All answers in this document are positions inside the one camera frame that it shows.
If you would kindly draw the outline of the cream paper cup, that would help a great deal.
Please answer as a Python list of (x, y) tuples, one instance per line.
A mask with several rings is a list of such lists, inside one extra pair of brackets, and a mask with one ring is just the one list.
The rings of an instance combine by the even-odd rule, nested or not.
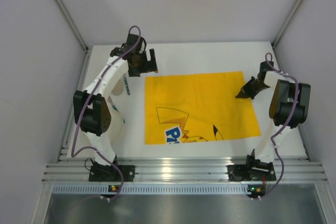
[(117, 83), (115, 84), (115, 86), (113, 87), (111, 94), (113, 96), (119, 96), (121, 95), (123, 92), (123, 84), (121, 79), (117, 81)]

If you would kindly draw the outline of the yellow printed cloth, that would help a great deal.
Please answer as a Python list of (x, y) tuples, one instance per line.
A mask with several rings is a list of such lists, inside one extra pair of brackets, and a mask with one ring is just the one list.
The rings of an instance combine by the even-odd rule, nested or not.
[(251, 100), (236, 97), (244, 83), (241, 71), (147, 77), (145, 143), (197, 143), (260, 136)]

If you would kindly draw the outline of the cream upturned bowl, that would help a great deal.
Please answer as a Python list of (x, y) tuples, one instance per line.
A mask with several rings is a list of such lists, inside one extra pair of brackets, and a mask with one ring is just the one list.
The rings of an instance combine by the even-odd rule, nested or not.
[(121, 114), (116, 111), (112, 110), (111, 112), (111, 123), (107, 130), (107, 135), (109, 138), (109, 142), (112, 144), (117, 138), (120, 136), (124, 126), (124, 120)]

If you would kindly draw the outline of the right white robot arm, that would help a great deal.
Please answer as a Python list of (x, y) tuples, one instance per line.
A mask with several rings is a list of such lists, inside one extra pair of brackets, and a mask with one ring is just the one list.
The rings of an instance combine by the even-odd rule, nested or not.
[(263, 140), (247, 155), (245, 165), (234, 168), (233, 174), (272, 176), (273, 161), (282, 141), (308, 117), (311, 85), (298, 82), (294, 77), (275, 69), (271, 60), (260, 63), (257, 77), (251, 77), (236, 98), (254, 99), (259, 92), (266, 89), (273, 91), (268, 112), (270, 125)]

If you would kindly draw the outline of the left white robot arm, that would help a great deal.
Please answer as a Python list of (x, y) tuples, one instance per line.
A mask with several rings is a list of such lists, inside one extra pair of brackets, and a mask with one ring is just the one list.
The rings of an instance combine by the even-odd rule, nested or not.
[(123, 128), (123, 118), (107, 99), (120, 79), (140, 77), (143, 73), (157, 72), (155, 51), (146, 51), (147, 43), (141, 34), (128, 33), (126, 41), (115, 47), (102, 70), (84, 90), (73, 95), (76, 124), (71, 157), (84, 150), (94, 151), (94, 164), (98, 167), (116, 167), (116, 153), (111, 140)]

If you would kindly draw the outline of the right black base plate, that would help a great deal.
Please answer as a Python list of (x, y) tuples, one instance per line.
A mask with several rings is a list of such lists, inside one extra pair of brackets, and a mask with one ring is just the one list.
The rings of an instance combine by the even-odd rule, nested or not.
[(231, 182), (261, 182), (263, 179), (266, 181), (275, 181), (276, 175), (272, 164), (266, 165), (228, 165), (227, 166), (229, 181)]

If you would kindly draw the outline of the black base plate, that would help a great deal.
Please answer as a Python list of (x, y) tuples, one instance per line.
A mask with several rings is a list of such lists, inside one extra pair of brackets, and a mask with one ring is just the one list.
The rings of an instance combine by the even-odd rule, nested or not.
[[(134, 165), (118, 165), (124, 182), (132, 182), (135, 176)], [(94, 163), (90, 168), (90, 182), (121, 182), (120, 173), (113, 167)]]
[(276, 175), (272, 164), (266, 165), (228, 165), (227, 166), (229, 181), (231, 182), (261, 182), (263, 179), (266, 181), (275, 181)]

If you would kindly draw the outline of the aluminium mounting rail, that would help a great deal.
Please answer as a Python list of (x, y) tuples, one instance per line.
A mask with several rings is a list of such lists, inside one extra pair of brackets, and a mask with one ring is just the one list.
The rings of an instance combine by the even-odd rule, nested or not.
[[(89, 165), (83, 158), (62, 159), (47, 164), (42, 181), (45, 183), (82, 183), (89, 179)], [(230, 158), (124, 158), (121, 165), (135, 167), (135, 182), (210, 182), (228, 181), (228, 167), (243, 164), (244, 159)], [(284, 184), (326, 183), (327, 176), (319, 162), (286, 158), (274, 162), (276, 176), (282, 175)]]

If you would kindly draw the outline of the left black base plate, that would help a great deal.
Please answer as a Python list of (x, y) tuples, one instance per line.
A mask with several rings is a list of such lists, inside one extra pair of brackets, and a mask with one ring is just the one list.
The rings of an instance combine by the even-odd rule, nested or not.
[[(132, 182), (135, 176), (134, 165), (118, 165), (124, 182)], [(94, 163), (90, 168), (90, 182), (121, 182), (120, 173), (113, 167)]]

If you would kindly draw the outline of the right aluminium corner post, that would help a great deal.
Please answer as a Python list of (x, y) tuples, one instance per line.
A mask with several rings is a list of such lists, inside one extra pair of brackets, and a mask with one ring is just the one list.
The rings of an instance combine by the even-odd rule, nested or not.
[(291, 9), (289, 10), (285, 20), (281, 24), (281, 26), (280, 26), (280, 28), (279, 28), (276, 36), (275, 36), (275, 39), (271, 43), (272, 48), (274, 50), (277, 48), (278, 44), (280, 43), (280, 41), (283, 38), (283, 36), (285, 35), (286, 31), (288, 30), (291, 23), (295, 19), (296, 15), (299, 13), (299, 11), (300, 11), (304, 2), (305, 2), (305, 0), (295, 0), (294, 1), (294, 3), (292, 5)]

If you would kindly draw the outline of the aluminium corner post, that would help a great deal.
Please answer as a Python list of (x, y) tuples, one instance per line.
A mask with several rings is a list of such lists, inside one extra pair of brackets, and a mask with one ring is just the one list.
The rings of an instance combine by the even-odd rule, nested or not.
[(61, 12), (61, 15), (63, 16), (65, 22), (69, 26), (71, 32), (75, 36), (77, 42), (79, 43), (80, 47), (83, 49), (84, 52), (88, 51), (88, 46), (85, 43), (82, 35), (80, 34), (80, 31), (75, 24), (73, 18), (71, 17), (71, 14), (68, 11), (68, 8), (65, 6), (63, 0), (54, 0), (56, 6), (58, 7), (59, 11)]
[(271, 43), (272, 48), (274, 50), (277, 48), (278, 44), (280, 43), (280, 41), (283, 38), (283, 36), (285, 35), (286, 31), (288, 30), (291, 23), (295, 19), (296, 15), (299, 13), (299, 11), (300, 11), (304, 2), (305, 2), (305, 0), (295, 0), (294, 1), (294, 3), (292, 5), (291, 9), (289, 10), (285, 20), (281, 24), (281, 26), (280, 26), (280, 28), (279, 28), (276, 36), (275, 36), (275, 39)]

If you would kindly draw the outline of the left aluminium corner post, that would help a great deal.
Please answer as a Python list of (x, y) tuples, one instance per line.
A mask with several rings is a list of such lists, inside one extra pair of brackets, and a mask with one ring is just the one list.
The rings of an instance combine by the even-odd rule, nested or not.
[(54, 0), (56, 6), (58, 7), (59, 11), (61, 12), (61, 15), (63, 16), (65, 22), (69, 26), (71, 32), (75, 36), (77, 42), (79, 43), (80, 47), (83, 49), (84, 52), (88, 51), (88, 46), (85, 43), (82, 35), (80, 34), (80, 31), (75, 24), (73, 18), (71, 17), (71, 14), (68, 11), (68, 8), (65, 6), (63, 0)]

